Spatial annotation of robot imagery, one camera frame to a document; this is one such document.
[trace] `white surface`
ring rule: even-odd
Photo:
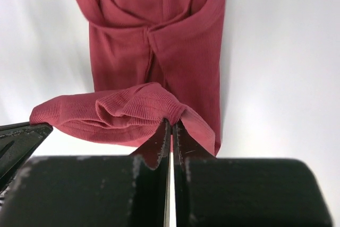
[[[292,157],[317,176],[340,223],[340,0],[227,0],[220,156]],[[92,91],[75,0],[0,0],[0,125]],[[36,155],[127,154],[54,133]]]

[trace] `white background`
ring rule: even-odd
[[[314,171],[340,224],[340,0],[227,0],[220,157],[292,157]],[[0,125],[52,97],[92,91],[75,0],[0,0]],[[52,135],[35,155],[133,148]]]

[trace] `maroon fabric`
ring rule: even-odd
[[[90,59],[95,91],[110,94],[113,92],[105,91],[130,91],[134,86],[149,82],[159,83],[175,96],[179,105],[186,105],[190,111],[197,112],[212,128],[216,134],[216,154],[220,148],[219,56],[225,0],[76,1],[89,21]],[[160,88],[157,93],[164,94],[164,97],[168,95]],[[95,97],[100,101],[97,95],[71,97],[77,97],[77,100]],[[156,98],[149,97],[148,101],[143,102],[145,105],[140,107],[159,104],[153,100]],[[50,101],[45,106],[57,102],[60,101]],[[114,108],[116,102],[107,104],[112,104],[110,107]],[[32,123],[37,122],[38,116],[39,121],[50,121],[52,113],[42,114],[45,106],[43,104],[35,108]],[[92,109],[87,111],[82,108],[78,111],[85,111],[83,119],[92,120],[94,117],[90,113],[95,111],[94,104],[87,107]],[[172,111],[167,105],[162,105],[159,109]],[[134,110],[136,112],[131,113],[131,116],[140,113],[138,107]],[[66,107],[59,108],[59,111],[54,114],[61,115],[61,112],[75,110]],[[172,116],[167,112],[163,113],[168,117]],[[54,125],[59,128],[61,124],[57,122]],[[148,124],[136,121],[134,125],[141,127]],[[119,129],[116,125],[109,126],[111,129]],[[64,131],[72,136],[80,136],[77,133],[79,131]],[[81,135],[82,138],[96,142],[118,142],[112,137],[99,139],[91,129],[89,132],[86,136]],[[137,146],[144,140],[143,134],[136,134],[126,135],[119,142]]]

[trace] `folded garment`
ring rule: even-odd
[[[158,83],[59,96],[35,107],[30,123],[47,122],[87,141],[139,147],[156,132],[163,119],[171,125],[181,120],[188,133],[215,154],[212,129]]]
[[[113,93],[112,90],[130,91],[130,87],[157,82],[178,99],[177,104],[189,107],[186,109],[190,109],[188,110],[190,113],[196,112],[212,128],[216,139],[216,154],[220,148],[219,58],[225,0],[76,1],[89,21],[90,60],[96,93],[63,96],[52,100],[59,104],[54,118],[63,120],[65,116],[78,116],[80,113],[66,107],[71,102],[75,107],[80,107],[75,100],[79,100],[79,104],[84,104],[88,102],[86,99],[88,97],[91,102],[93,100],[102,102],[103,98],[97,92],[102,91],[105,94],[103,97],[106,98]],[[143,108],[155,103],[149,100],[138,107]],[[109,109],[118,107],[116,101],[106,100],[105,104]],[[162,108],[162,111],[168,113],[154,115],[157,118],[170,117],[175,111],[171,107]],[[42,106],[37,107],[32,120],[47,121],[48,118],[41,114],[41,111]],[[93,108],[87,111],[94,113],[98,110]],[[82,112],[80,119],[86,119],[84,114],[89,112]],[[115,118],[115,123],[126,121],[123,116],[119,118],[120,121]],[[156,130],[160,121],[157,119],[154,126],[146,128],[142,120],[133,119],[134,127],[146,132],[147,136]],[[109,132],[104,131],[105,127],[102,124],[96,126],[97,122],[87,122],[87,129],[83,130],[84,135],[79,134],[79,129],[76,132],[72,131],[76,127],[74,125],[72,128],[63,127],[63,131],[68,134],[77,133],[78,137],[89,139],[89,130],[93,132],[93,129],[89,128],[90,125],[97,127],[98,131],[102,130],[101,136]],[[93,133],[92,136],[101,142],[98,134]],[[141,144],[140,141],[145,141],[147,136],[138,131],[130,136],[124,136],[124,142],[126,145],[137,146]],[[120,138],[112,140],[116,141],[122,142]]]

